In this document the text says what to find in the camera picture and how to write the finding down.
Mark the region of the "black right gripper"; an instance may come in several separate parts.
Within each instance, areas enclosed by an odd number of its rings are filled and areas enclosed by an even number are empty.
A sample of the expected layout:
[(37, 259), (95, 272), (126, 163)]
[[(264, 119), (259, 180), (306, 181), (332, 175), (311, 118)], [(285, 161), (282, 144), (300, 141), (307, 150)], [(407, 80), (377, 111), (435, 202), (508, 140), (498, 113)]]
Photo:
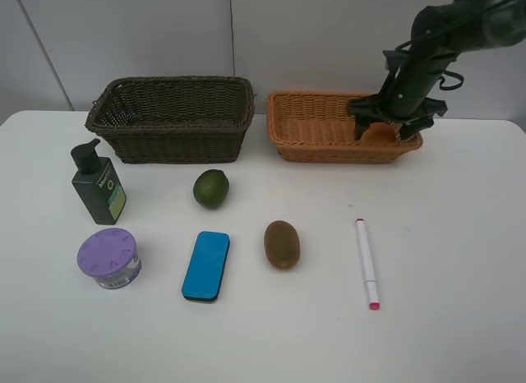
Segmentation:
[(400, 125), (399, 141), (402, 143), (421, 144), (419, 132), (430, 128), (434, 124), (434, 116), (443, 116), (447, 105), (443, 100), (425, 98), (413, 114), (396, 117), (389, 114), (386, 108), (381, 108), (378, 95), (367, 95), (348, 102), (348, 115), (354, 117), (354, 139), (360, 141), (364, 132), (375, 122), (393, 123)]

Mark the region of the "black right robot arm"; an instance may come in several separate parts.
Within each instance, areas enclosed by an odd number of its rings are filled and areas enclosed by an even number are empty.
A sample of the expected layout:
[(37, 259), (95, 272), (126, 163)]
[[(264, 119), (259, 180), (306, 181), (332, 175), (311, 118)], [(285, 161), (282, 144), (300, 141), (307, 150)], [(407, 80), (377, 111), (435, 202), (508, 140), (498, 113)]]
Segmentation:
[(374, 95), (351, 100), (347, 113), (359, 140), (375, 122), (396, 123), (406, 141), (434, 124), (447, 105), (429, 98), (434, 86), (456, 90), (464, 78), (448, 67), (462, 53), (514, 46), (525, 39), (525, 0), (454, 0), (415, 17), (411, 38), (383, 52), (388, 75)]

